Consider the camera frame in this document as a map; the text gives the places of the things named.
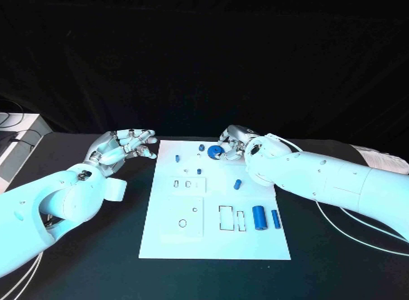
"white pegboard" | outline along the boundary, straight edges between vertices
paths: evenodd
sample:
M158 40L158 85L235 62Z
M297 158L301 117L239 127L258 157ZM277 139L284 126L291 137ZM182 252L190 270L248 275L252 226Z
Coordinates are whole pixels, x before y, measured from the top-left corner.
M200 144L206 147L203 152L199 151ZM278 210L274 187L264 187L252 181L243 159L216 161L209 158L206 151L213 144L192 141L160 143L138 257L290 259L282 223L281 229L274 228L271 210ZM239 190L233 188L236 179L242 180ZM186 181L194 187L197 183L197 187L174 188L174 180L179 187ZM265 208L268 229L264 231L254 228L255 205ZM232 206L233 231L220 230L220 206ZM202 209L202 213L194 214L193 208ZM243 212L243 218L238 217L238 211Z

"white paper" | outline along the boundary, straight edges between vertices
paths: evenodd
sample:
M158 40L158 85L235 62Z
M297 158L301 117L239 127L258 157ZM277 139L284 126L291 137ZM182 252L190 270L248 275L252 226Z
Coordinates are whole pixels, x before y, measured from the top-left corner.
M212 145L213 142L160 142L138 257L288 260L282 220L281 229L275 229L271 214L272 209L278 210L274 187L252 181L243 159L210 159L206 151ZM236 179L242 180L238 190ZM268 229L264 231L254 228L255 205L265 208ZM233 231L220 230L220 206L232 206ZM243 218L238 218L238 211L243 212Z

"blue object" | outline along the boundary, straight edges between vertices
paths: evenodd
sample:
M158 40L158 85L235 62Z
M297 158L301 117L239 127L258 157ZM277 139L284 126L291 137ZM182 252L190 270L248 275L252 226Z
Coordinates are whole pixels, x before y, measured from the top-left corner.
M235 187L233 188L239 189L241 184L242 184L242 181L241 181L241 179L238 179L236 182L235 182Z
M252 216L254 216L254 227L256 230L268 229L265 209L262 206L252 207Z
M280 229L281 228L281 224L280 224L278 212L277 212L277 210L272 210L271 212L272 212L272 218L274 218L275 228Z
M216 154L225 152L225 149L219 145L213 145L207 148L207 155L212 159L216 159Z

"robotic arm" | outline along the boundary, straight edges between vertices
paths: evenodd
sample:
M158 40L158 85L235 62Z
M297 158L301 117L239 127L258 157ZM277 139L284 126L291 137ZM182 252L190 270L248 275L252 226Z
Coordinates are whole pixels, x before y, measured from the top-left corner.
M99 211L102 200L121 201L127 182L109 178L127 158L156 158L153 130L107 132L85 161L0 195L0 277L17 269ZM60 221L45 226L43 214Z
M242 126L228 127L218 144L226 139L232 150L216 158L239 159L243 155L246 172L256 183L277 184L298 196L372 217L409 242L409 175L301 149L292 152L281 137L259 136Z

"circular hole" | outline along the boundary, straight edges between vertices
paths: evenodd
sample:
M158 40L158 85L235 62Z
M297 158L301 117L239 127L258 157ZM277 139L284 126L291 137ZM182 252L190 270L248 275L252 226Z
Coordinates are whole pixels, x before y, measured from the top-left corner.
M182 228L186 226L186 220L184 220L184 219L182 219L182 220L179 221L179 226L180 226Z
M13 214L16 215L16 218L17 218L20 221L24 220L22 214L20 214L17 211L14 211Z

